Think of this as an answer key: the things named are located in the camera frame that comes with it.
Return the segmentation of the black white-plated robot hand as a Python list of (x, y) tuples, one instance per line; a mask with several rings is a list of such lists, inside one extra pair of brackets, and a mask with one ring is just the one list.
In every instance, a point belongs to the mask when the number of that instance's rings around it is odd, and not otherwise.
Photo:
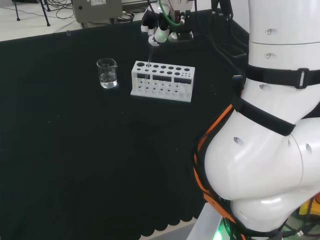
[(153, 47), (158, 47), (166, 41), (178, 41), (178, 34), (171, 29), (158, 3), (152, 3), (145, 10), (140, 30), (148, 35), (148, 42)]

